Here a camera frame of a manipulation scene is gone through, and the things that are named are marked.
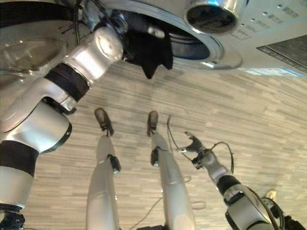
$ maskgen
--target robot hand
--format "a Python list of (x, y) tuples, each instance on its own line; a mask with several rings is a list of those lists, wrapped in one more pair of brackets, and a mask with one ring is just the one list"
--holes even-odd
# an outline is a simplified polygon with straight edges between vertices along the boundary
[(234, 230), (279, 230), (269, 208), (259, 196), (241, 184), (217, 159), (212, 149), (206, 149), (201, 141), (186, 132), (193, 141), (179, 152), (196, 152), (192, 160), (196, 169), (206, 168), (228, 206), (226, 219)]
[(69, 138), (72, 127), (64, 114), (74, 112), (122, 54), (114, 30), (100, 27), (8, 108), (1, 118), (0, 215), (25, 207), (38, 155), (54, 151)]

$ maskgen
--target washing machine door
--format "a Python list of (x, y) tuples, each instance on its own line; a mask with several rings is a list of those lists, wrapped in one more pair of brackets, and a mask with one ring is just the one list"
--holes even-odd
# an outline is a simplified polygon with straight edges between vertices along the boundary
[[(1, 108), (76, 46), (72, 16), (71, 8), (54, 3), (0, 3)], [(89, 32), (82, 25), (80, 31)]]
[(176, 68), (235, 69), (242, 64), (242, 57), (231, 45), (223, 46), (217, 38), (199, 33), (185, 23), (184, 0), (100, 2), (108, 10), (135, 12), (150, 17), (151, 22), (158, 20), (168, 24)]

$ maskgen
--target washing machine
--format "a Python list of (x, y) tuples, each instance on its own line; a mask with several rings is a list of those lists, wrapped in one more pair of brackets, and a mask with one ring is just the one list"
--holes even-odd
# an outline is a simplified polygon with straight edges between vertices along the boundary
[(178, 68), (307, 75), (307, 0), (100, 2), (169, 24), (172, 45), (183, 50), (174, 53)]

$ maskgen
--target shoe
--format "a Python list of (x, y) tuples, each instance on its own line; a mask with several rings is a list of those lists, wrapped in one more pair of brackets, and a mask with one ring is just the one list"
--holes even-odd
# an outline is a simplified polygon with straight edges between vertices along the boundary
[(158, 112), (157, 111), (151, 111), (148, 114), (148, 121), (147, 121), (147, 136), (151, 136), (153, 133), (153, 130), (157, 130), (157, 124), (158, 124)]
[(271, 200), (273, 200), (274, 202), (276, 202), (276, 195), (277, 195), (277, 191), (275, 189), (270, 189), (264, 197), (269, 198)]
[(112, 127), (110, 118), (107, 115), (106, 111), (103, 108), (96, 109), (95, 117), (101, 127), (101, 130), (102, 131), (107, 130), (107, 136), (108, 134), (112, 136), (114, 134), (114, 129)]

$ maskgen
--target black joint band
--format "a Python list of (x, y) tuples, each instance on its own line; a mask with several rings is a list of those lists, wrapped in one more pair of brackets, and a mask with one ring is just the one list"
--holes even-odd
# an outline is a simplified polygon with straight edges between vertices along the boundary
[(222, 176), (219, 181), (217, 182), (216, 186), (219, 189), (220, 193), (224, 195), (226, 190), (236, 184), (240, 184), (234, 176), (226, 175)]
[(84, 97), (90, 89), (86, 79), (64, 63), (55, 66), (45, 78), (57, 84), (76, 101)]
[(1, 211), (9, 211), (9, 212), (19, 212), (22, 208), (16, 205), (8, 205), (0, 203)]
[(23, 143), (4, 140), (0, 144), (0, 166), (22, 170), (34, 176), (38, 151)]
[(69, 122), (68, 129), (66, 130), (64, 136), (54, 146), (52, 146), (51, 148), (43, 151), (42, 154), (47, 153), (47, 152), (53, 152), (53, 151), (57, 150), (57, 148), (62, 146), (68, 140), (68, 138), (71, 136), (71, 131), (72, 131), (72, 125)]

